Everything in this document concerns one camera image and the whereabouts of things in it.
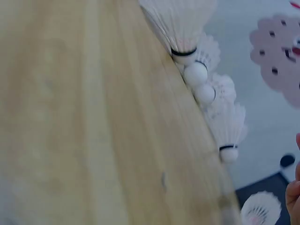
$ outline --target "pink flower pattern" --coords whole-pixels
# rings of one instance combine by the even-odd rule
[[[263,18],[250,41],[254,46],[251,59],[261,66],[264,81],[300,108],[300,18]]]

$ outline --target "hand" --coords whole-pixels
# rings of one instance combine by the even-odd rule
[[[300,149],[300,134],[297,134],[296,142]],[[285,202],[291,216],[291,224],[300,225],[300,163],[296,167],[296,180],[286,188]]]

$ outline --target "shuttlecock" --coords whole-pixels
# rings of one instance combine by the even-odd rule
[[[213,73],[208,78],[208,84],[211,85],[216,92],[212,107],[218,107],[218,105],[223,103],[234,103],[236,92],[234,83],[228,75]]]
[[[215,99],[215,90],[208,84],[199,86],[194,91],[194,97],[203,106],[210,105]]]
[[[183,79],[192,90],[204,85],[207,82],[207,78],[206,67],[201,63],[194,62],[183,71]]]
[[[281,204],[272,193],[251,195],[241,210],[243,225],[275,225],[281,213]]]
[[[190,65],[197,57],[203,26],[217,6],[217,0],[140,0],[146,16],[159,29],[177,63]]]
[[[248,132],[244,124],[245,116],[245,107],[230,103],[209,107],[205,112],[205,118],[219,148],[220,157],[225,163],[232,163],[238,158],[238,144],[245,139]]]
[[[197,47],[196,61],[202,63],[210,74],[215,70],[220,62],[219,43],[213,36],[202,33]]]

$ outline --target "wooden board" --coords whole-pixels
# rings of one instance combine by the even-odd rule
[[[0,224],[240,224],[136,0],[3,0],[0,47]]]

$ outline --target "white floor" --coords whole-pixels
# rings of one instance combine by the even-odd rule
[[[253,47],[249,34],[257,29],[259,19],[276,13],[300,18],[300,10],[287,0],[219,0],[217,12],[205,27],[220,45],[217,72],[232,77],[237,102],[247,110],[249,134],[240,145],[238,161],[228,166],[237,189],[280,171],[279,162],[286,153],[300,161],[295,143],[295,135],[300,132],[300,110],[264,82],[259,65],[250,58]],[[294,179],[294,169],[284,171],[288,180]]]

